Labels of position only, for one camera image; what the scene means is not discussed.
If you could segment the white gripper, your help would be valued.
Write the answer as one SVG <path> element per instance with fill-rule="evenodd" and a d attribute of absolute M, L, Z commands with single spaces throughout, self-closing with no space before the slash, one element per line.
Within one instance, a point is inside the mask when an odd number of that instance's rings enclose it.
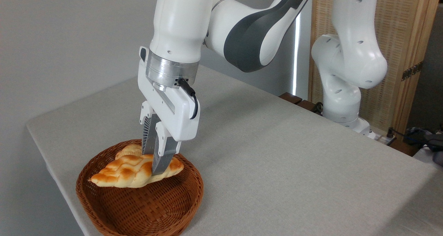
<path fill-rule="evenodd" d="M 147 77 L 148 50 L 139 49 L 138 88 L 146 101 L 142 103 L 140 124 L 143 125 L 142 154 L 153 154 L 152 176 L 162 174 L 170 164 L 177 141 L 195 138 L 200 112 L 193 118 L 195 100 L 180 88 L 160 90 Z"/>

